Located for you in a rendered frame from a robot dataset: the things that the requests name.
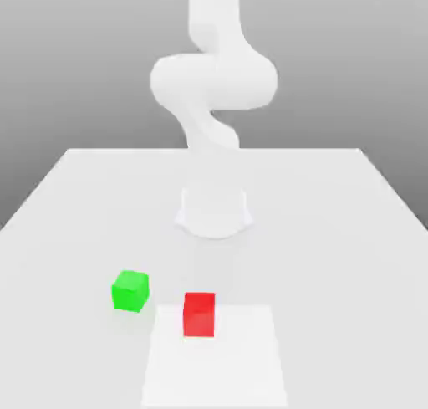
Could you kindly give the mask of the small green cube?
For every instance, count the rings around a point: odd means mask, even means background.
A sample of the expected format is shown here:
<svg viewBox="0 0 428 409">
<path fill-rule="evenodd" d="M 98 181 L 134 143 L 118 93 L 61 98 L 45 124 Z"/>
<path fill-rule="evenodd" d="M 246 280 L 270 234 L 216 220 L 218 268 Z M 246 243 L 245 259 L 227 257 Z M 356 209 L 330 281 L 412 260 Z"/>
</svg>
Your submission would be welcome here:
<svg viewBox="0 0 428 409">
<path fill-rule="evenodd" d="M 139 313 L 150 297 L 149 275 L 122 270 L 111 286 L 113 307 Z"/>
</svg>

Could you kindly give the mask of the small red cube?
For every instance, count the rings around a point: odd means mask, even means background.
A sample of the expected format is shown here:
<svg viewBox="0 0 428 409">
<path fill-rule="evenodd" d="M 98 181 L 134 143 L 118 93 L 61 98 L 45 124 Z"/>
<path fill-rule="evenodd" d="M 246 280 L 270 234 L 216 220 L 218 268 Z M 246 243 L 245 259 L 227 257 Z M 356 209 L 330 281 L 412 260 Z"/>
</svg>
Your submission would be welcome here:
<svg viewBox="0 0 428 409">
<path fill-rule="evenodd" d="M 214 293 L 185 293 L 183 305 L 183 334 L 185 337 L 214 336 L 215 330 Z"/>
</svg>

